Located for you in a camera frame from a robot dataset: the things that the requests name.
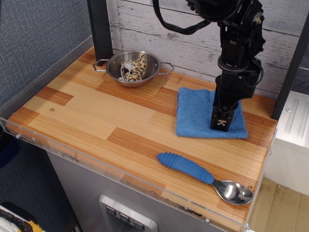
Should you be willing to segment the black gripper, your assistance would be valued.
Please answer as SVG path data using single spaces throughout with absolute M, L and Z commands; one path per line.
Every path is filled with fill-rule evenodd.
M 263 67 L 257 58 L 246 60 L 240 66 L 231 66 L 218 59 L 222 74 L 216 77 L 216 90 L 211 114 L 211 129 L 229 130 L 234 110 L 242 99 L 252 98 L 256 86 L 263 79 Z

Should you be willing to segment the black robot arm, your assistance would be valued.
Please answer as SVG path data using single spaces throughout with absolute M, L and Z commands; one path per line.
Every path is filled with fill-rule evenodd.
M 221 55 L 216 77 L 210 127 L 227 131 L 242 99 L 252 98 L 264 70 L 256 55 L 266 42 L 262 36 L 262 4 L 257 0 L 190 0 L 188 6 L 220 27 Z

